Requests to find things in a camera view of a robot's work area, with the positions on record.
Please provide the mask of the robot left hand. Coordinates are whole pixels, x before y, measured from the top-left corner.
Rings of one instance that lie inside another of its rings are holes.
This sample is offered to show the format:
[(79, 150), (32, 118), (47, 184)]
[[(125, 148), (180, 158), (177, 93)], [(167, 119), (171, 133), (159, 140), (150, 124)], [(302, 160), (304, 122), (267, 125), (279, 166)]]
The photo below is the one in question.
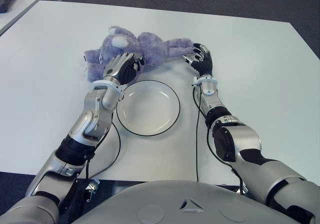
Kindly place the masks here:
[(126, 85), (133, 81), (141, 66), (145, 65), (145, 60), (140, 53), (125, 52), (113, 57), (106, 65), (103, 79), (116, 79), (120, 85)]

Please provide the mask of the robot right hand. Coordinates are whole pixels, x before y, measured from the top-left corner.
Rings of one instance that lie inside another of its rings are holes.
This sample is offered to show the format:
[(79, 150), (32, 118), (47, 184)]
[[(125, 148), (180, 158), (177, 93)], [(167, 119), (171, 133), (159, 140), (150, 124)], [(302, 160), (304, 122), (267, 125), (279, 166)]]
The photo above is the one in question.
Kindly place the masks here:
[(211, 57), (211, 52), (209, 49), (200, 43), (193, 44), (193, 51), (196, 53), (194, 59), (182, 55), (182, 59), (188, 63), (193, 69), (195, 69), (200, 76), (203, 75), (213, 75), (213, 61)]

